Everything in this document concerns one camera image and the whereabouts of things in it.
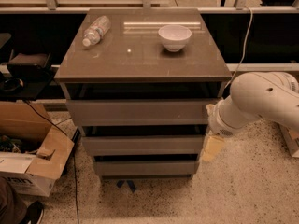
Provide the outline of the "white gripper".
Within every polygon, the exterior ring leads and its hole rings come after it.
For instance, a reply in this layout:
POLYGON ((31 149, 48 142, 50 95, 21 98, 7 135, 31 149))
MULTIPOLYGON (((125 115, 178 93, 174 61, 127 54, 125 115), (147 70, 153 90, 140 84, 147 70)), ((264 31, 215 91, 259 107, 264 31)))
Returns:
POLYGON ((231 98, 219 100, 215 105, 206 105, 206 112, 208 126, 216 135, 205 137, 201 160, 213 161, 224 148, 225 142, 221 137, 236 135, 249 123, 249 119, 237 108, 231 98))

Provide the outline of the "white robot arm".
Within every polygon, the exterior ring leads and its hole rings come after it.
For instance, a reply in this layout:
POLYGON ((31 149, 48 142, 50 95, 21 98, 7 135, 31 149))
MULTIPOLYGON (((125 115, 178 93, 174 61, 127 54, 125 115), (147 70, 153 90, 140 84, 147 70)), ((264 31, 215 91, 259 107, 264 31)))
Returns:
POLYGON ((291 137, 298 137, 298 82, 285 72, 244 73, 231 83, 230 95, 208 104, 206 112, 210 134, 204 141, 202 161, 212 161, 223 149, 225 138, 260 119, 278 123, 291 137))

